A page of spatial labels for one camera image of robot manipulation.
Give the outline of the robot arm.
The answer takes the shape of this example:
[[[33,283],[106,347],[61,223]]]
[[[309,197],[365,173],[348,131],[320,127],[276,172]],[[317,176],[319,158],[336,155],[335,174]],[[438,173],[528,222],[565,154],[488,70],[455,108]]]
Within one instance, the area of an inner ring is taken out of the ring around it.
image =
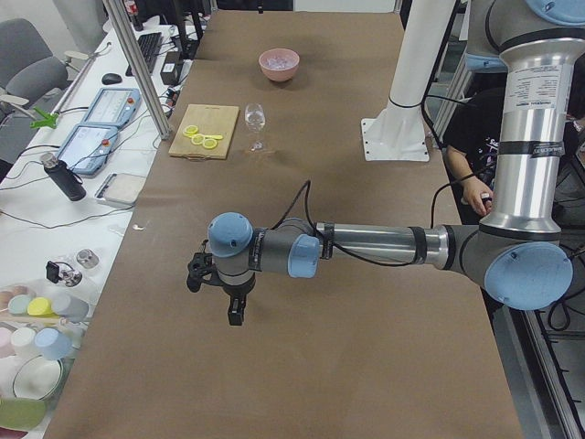
[[[584,4],[473,1],[470,9],[468,67],[507,70],[492,210],[473,226],[427,229],[288,216],[265,229],[227,212],[211,221],[188,265],[190,290],[221,287],[229,322],[239,326],[256,273],[310,278],[339,251],[381,266],[428,263],[461,273],[518,310],[546,307],[567,292],[573,268],[551,212],[571,79],[584,52]]]

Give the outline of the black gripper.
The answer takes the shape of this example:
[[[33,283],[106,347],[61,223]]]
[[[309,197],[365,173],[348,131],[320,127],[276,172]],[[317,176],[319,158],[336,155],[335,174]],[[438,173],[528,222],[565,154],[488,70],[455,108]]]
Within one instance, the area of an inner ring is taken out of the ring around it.
[[[227,284],[223,282],[223,291],[230,296],[228,319],[231,326],[242,326],[245,318],[246,295],[249,294],[256,283],[256,276],[252,273],[249,278],[240,284]]]

